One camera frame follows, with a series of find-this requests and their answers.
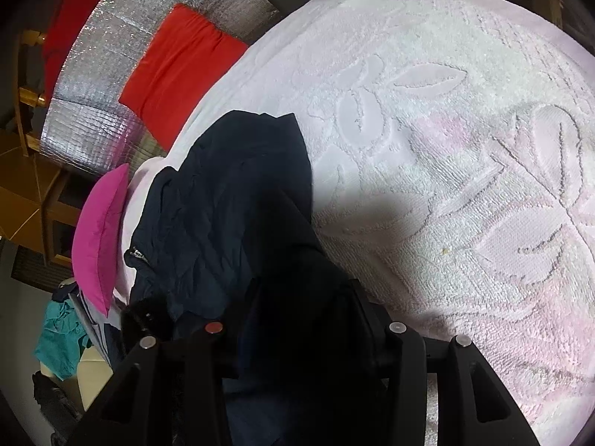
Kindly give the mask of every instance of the black mount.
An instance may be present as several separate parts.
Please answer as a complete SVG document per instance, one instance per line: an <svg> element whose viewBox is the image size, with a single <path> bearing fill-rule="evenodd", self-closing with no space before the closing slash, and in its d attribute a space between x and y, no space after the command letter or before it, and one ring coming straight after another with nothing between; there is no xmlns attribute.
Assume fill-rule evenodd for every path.
<svg viewBox="0 0 595 446"><path fill-rule="evenodd" d="M371 331L370 366L388 379L383 446L424 446L427 374L438 378L438 446L538 446L504 384L466 336L422 337L370 303L357 280L359 315ZM230 306L188 339L147 336L115 371L68 446L171 444L171 386L186 371L185 444L231 446L222 378L235 378L237 337L247 306Z"/></svg>

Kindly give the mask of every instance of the pink pillow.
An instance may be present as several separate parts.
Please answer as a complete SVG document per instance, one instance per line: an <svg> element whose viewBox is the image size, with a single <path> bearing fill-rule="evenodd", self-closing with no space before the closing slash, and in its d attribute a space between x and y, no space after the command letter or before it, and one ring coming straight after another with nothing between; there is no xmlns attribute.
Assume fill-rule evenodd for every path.
<svg viewBox="0 0 595 446"><path fill-rule="evenodd" d="M129 165L122 164L101 177L85 201L74 232L74 278L84 296L106 316L115 287L128 170Z"/></svg>

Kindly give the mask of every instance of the red cloth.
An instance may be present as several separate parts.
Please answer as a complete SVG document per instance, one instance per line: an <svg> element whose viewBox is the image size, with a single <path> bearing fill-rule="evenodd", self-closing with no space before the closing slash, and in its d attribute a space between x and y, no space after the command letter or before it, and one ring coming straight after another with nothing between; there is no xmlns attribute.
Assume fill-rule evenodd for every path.
<svg viewBox="0 0 595 446"><path fill-rule="evenodd" d="M169 150L199 100L248 46L183 4L174 6L120 96Z"/></svg>
<svg viewBox="0 0 595 446"><path fill-rule="evenodd" d="M100 0L61 0L43 46L45 94L48 99L78 33Z"/></svg>

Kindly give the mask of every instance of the teal cloth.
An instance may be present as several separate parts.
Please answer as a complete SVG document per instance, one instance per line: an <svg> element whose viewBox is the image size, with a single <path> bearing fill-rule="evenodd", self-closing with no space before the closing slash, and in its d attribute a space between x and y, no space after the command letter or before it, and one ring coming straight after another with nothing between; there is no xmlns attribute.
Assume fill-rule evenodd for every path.
<svg viewBox="0 0 595 446"><path fill-rule="evenodd" d="M84 349L91 345L72 301L51 300L45 309L44 329L33 355L63 381L76 374Z"/></svg>

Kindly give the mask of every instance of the white sheet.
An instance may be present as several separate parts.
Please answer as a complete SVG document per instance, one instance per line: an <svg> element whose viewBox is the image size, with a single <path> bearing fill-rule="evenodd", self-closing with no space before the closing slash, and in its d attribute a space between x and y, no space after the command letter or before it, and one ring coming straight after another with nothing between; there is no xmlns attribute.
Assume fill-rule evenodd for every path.
<svg viewBox="0 0 595 446"><path fill-rule="evenodd" d="M503 0L313 0L148 166L178 168L229 110L294 112L332 259L420 332L472 336L541 444L566 446L595 404L594 72Z"/></svg>
<svg viewBox="0 0 595 446"><path fill-rule="evenodd" d="M128 185L126 208L120 231L120 254L118 255L118 274L114 295L123 303L128 303L130 290L135 284L136 270L124 263L124 252L130 248L130 239L141 220L141 214L147 199L147 193L155 175L164 167L164 158L150 158L141 164Z"/></svg>

